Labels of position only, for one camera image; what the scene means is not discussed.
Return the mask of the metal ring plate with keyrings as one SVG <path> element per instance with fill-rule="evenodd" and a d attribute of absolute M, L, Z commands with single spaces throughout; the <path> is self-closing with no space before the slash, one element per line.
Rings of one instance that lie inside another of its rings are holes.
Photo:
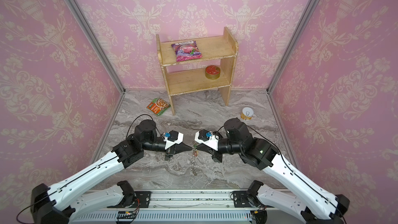
<path fill-rule="evenodd" d="M 196 145 L 194 145 L 192 147 L 192 157 L 191 157 L 191 160 L 190 160 L 190 162 L 191 162 L 191 173 L 192 173 L 193 176 L 197 176 L 197 172 L 196 172 L 196 160 L 197 160 L 197 157 L 193 156 L 193 153 L 195 151 L 198 152 L 198 150 L 196 148 Z"/>

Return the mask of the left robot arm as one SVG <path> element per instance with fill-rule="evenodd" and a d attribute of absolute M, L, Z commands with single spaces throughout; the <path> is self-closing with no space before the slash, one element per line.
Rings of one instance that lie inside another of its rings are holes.
<path fill-rule="evenodd" d="M 95 193 L 88 194 L 87 191 L 143 158 L 146 150 L 163 152 L 168 161 L 173 155 L 191 149 L 183 143 L 182 133 L 172 130 L 159 135 L 153 120 L 143 120 L 132 134 L 92 165 L 51 186 L 36 186 L 28 206 L 33 223 L 69 224 L 102 208 L 140 205 L 133 187 L 126 180 Z"/>

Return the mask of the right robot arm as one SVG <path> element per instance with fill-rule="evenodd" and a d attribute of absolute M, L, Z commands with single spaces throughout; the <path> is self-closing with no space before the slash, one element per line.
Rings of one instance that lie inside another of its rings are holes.
<path fill-rule="evenodd" d="M 282 183 L 292 194 L 285 194 L 255 180 L 246 194 L 251 205 L 267 205 L 283 211 L 305 224 L 344 224 L 350 201 L 344 195 L 334 195 L 317 185 L 283 155 L 269 139 L 252 135 L 253 128 L 237 118 L 227 120 L 218 131 L 202 129 L 195 134 L 197 150 L 211 154 L 221 163 L 223 155 L 238 154 L 248 164 Z"/>

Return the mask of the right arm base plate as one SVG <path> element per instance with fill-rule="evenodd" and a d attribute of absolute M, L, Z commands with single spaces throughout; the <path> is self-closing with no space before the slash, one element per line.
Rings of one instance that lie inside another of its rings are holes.
<path fill-rule="evenodd" d="M 238 190 L 233 191 L 230 195 L 235 208 L 268 208 L 269 205 L 264 205 L 251 196 L 248 196 L 246 191 Z"/>

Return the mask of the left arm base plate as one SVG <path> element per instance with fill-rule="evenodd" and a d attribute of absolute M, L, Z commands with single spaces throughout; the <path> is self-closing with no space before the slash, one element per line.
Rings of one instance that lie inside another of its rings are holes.
<path fill-rule="evenodd" d="M 151 200 L 151 191 L 136 191 L 133 194 L 123 196 L 120 203 L 107 208 L 148 208 Z"/>

